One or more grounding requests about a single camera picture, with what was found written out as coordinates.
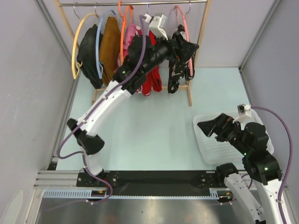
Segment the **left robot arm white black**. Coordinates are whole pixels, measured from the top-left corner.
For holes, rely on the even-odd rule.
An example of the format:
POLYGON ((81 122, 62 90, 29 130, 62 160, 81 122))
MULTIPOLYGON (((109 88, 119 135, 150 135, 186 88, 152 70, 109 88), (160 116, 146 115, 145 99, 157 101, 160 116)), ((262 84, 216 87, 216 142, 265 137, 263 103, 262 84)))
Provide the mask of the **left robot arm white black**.
POLYGON ((146 76, 165 60, 186 63, 199 48, 181 34, 168 40, 159 38, 152 44, 146 35, 136 35, 128 47, 128 55, 118 68, 106 90, 92 107, 79 119, 69 119, 67 126, 77 140, 83 154, 83 163, 88 172, 87 181, 92 186, 103 182, 103 167, 99 162, 104 140, 98 135, 106 118, 131 97, 146 81, 146 76))

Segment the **light blue plastic hanger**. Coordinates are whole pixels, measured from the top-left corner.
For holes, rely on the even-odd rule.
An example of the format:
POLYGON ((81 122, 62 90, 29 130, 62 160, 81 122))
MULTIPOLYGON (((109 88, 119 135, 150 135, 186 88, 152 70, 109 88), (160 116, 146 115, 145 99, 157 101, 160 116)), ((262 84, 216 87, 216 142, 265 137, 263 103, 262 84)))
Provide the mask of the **light blue plastic hanger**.
POLYGON ((104 12, 104 14, 100 17, 100 21, 98 23, 98 28, 97 28, 97 32, 96 32, 96 43, 95 43, 95 60, 96 60, 96 69, 97 69, 97 73, 99 76, 99 79, 102 79, 102 72, 103 72, 103 66, 101 65, 100 62, 100 57, 99 57, 99 50, 100 50, 100 31, 101 31, 101 26, 103 23, 104 18, 106 17, 106 15, 111 12, 113 14, 113 16, 116 16, 116 13, 114 10, 109 9, 107 11, 104 12))

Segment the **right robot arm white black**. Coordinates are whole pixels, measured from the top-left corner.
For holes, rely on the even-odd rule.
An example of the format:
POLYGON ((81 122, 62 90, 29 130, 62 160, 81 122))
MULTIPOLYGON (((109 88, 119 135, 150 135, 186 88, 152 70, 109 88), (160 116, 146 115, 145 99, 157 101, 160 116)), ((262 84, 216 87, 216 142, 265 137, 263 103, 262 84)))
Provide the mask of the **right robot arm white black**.
POLYGON ((269 136, 265 126, 249 122, 241 128, 240 122, 224 113, 213 120, 199 122, 197 126, 205 136, 215 134, 218 142, 228 142, 243 155, 243 166, 259 193, 260 203, 232 163, 216 168, 215 181, 220 187, 231 190, 252 223, 287 223, 281 202, 282 173, 277 159, 267 150, 269 136))

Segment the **yellow hanger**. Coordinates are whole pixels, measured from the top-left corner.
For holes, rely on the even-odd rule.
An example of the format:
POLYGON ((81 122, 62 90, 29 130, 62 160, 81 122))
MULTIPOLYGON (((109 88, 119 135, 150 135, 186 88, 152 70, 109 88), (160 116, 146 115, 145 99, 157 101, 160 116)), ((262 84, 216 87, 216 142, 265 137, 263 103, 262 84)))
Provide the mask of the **yellow hanger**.
POLYGON ((71 72, 72 72, 72 77, 74 80, 76 80, 79 76, 80 73, 80 68, 82 66, 82 63, 77 61, 77 53, 79 51, 80 43, 79 43, 79 37, 83 28, 84 23, 86 22, 87 19, 90 17, 95 17, 99 18, 96 13, 88 13, 86 14, 79 22, 79 25, 77 27, 77 30, 75 32, 75 36, 73 38, 73 45, 72 45, 72 50, 71 50, 71 72))

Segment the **pink hanger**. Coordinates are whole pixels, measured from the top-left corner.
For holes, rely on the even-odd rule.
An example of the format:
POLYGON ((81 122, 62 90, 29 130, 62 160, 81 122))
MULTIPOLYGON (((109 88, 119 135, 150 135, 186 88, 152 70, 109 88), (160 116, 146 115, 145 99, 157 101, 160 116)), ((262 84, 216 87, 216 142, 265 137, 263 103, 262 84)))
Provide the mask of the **pink hanger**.
MULTIPOLYGON (((176 18, 178 21, 179 21, 178 12, 180 12, 180 14, 181 14, 183 26, 185 28, 185 37, 186 37, 186 40, 189 41, 190 37, 189 37, 188 26, 186 23, 186 15, 184 14, 183 9, 179 5, 175 5, 174 10, 175 10, 176 18)), ((186 79, 186 81, 191 81, 194 78, 193 56, 191 56, 191 58, 189 59, 187 68, 189 69, 189 73, 187 74, 185 79, 186 79)))

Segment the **orange hanger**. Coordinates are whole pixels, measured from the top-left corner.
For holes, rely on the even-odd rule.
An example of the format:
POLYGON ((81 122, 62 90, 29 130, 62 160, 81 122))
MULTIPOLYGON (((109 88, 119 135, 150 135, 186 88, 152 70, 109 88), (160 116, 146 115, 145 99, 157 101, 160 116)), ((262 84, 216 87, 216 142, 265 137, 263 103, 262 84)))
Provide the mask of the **orange hanger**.
POLYGON ((120 0, 118 2, 118 10, 119 10, 119 15, 122 19, 122 24, 121 24, 121 42, 120 42, 119 65, 122 65, 123 61, 124 61, 123 44, 124 44, 125 29, 127 27, 127 14, 129 13, 129 16, 130 16, 129 21, 132 22, 133 21, 133 10, 134 10, 132 5, 127 5, 125 12, 122 13, 121 4, 122 4, 122 1, 120 0))

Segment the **black white patterned trousers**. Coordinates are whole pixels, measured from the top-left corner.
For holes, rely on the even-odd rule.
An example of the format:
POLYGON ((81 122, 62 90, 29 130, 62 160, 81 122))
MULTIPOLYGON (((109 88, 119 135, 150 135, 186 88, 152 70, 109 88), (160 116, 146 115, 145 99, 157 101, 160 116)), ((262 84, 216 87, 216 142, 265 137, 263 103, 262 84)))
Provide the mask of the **black white patterned trousers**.
MULTIPOLYGON (((175 39, 176 34, 180 34, 186 40, 185 27, 182 24, 178 25, 171 38, 175 39)), ((187 77, 188 67, 189 62, 169 61, 168 93, 173 94, 178 90, 180 80, 187 77)))

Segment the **brown trousers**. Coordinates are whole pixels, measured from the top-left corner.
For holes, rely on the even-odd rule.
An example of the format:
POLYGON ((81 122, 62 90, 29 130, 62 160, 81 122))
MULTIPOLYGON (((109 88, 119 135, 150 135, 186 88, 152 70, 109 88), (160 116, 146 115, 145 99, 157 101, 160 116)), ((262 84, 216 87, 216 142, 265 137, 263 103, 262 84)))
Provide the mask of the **brown trousers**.
POLYGON ((102 81, 106 86, 112 80, 114 71, 118 67, 117 59, 120 53, 120 42, 121 32, 118 21, 115 17, 108 17, 99 51, 100 62, 104 69, 102 81))

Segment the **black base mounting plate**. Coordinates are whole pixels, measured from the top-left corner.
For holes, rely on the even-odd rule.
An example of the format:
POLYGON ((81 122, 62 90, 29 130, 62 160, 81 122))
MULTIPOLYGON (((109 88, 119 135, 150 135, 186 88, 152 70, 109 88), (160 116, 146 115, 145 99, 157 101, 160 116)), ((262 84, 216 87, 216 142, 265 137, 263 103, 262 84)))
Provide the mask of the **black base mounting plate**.
POLYGON ((190 184, 195 187, 224 187, 223 180, 213 170, 162 170, 162 171, 103 171, 96 177, 86 171, 77 177, 78 187, 100 186, 100 178, 113 188, 126 184, 190 184))

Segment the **red trousers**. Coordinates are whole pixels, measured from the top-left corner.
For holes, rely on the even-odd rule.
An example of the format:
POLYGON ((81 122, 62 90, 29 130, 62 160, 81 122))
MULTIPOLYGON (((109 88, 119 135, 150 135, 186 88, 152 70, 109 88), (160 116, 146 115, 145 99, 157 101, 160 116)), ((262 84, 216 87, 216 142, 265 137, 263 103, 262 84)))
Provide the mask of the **red trousers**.
POLYGON ((142 94, 149 96, 151 91, 160 92, 162 90, 162 80, 159 73, 159 66, 156 66, 146 76, 146 81, 142 85, 142 94))

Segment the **pink patterned trousers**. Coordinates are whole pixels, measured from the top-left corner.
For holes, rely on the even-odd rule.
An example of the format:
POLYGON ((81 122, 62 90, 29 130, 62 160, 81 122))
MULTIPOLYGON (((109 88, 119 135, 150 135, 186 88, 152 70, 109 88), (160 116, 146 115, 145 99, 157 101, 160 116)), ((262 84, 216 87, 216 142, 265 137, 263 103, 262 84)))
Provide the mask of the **pink patterned trousers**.
POLYGON ((128 57, 129 55, 128 49, 133 42, 133 38, 136 35, 142 35, 142 30, 136 24, 130 23, 124 32, 122 50, 123 50, 123 62, 126 65, 132 65, 133 66, 133 68, 131 69, 132 71, 135 69, 137 62, 129 63, 130 58, 128 57))

